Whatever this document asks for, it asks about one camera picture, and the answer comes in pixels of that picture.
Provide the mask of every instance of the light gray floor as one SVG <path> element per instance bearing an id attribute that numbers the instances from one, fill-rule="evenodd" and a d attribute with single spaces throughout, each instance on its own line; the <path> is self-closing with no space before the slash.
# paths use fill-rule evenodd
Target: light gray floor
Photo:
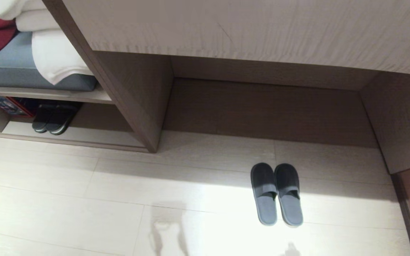
<path id="1" fill-rule="evenodd" d="M 259 223 L 249 172 L 298 170 L 304 224 Z M 158 154 L 0 138 L 0 255 L 410 255 L 378 149 L 164 132 Z"/>

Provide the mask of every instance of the gray slipper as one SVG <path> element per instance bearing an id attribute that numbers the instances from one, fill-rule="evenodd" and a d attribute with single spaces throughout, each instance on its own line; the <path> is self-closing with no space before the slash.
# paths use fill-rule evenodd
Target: gray slipper
<path id="1" fill-rule="evenodd" d="M 298 173 L 290 164 L 280 164 L 275 169 L 275 182 L 284 221 L 291 226 L 303 223 L 300 206 Z"/>
<path id="2" fill-rule="evenodd" d="M 274 225 L 278 216 L 275 202 L 275 176 L 270 165 L 264 162 L 254 165 L 251 170 L 251 184 L 260 222 L 267 226 Z"/>

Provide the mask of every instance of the shelf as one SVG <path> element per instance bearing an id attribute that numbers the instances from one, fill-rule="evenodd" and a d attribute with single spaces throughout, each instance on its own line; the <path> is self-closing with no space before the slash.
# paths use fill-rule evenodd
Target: shelf
<path id="1" fill-rule="evenodd" d="M 1 138 L 148 152 L 114 105 L 83 104 L 65 133 L 36 133 L 33 118 L 12 117 Z"/>
<path id="2" fill-rule="evenodd" d="M 113 104 L 100 84 L 91 92 L 0 87 L 0 96 Z"/>

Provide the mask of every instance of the gray cushion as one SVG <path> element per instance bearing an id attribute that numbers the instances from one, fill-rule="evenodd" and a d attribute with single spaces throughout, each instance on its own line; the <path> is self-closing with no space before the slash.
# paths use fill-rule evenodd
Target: gray cushion
<path id="1" fill-rule="evenodd" d="M 0 87 L 22 87 L 70 91 L 92 91 L 94 76 L 73 74 L 52 85 L 45 80 L 34 64 L 31 50 L 31 32 L 18 33 L 0 50 Z"/>

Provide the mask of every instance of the pair of slippers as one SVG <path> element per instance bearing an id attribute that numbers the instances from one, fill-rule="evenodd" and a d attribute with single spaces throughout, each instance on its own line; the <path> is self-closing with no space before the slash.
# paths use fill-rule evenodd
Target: pair of slippers
<path id="1" fill-rule="evenodd" d="M 41 104 L 37 109 L 32 127 L 36 133 L 49 131 L 53 135 L 63 134 L 80 106 L 81 103 L 78 102 L 67 102 L 63 104 L 46 102 Z"/>
<path id="2" fill-rule="evenodd" d="M 284 222 L 290 226 L 300 226 L 303 223 L 298 173 L 292 165 L 280 164 L 273 173 L 270 165 L 264 162 L 256 164 L 251 170 L 251 183 L 257 214 L 262 224 L 270 226 L 278 220 L 276 196 Z"/>

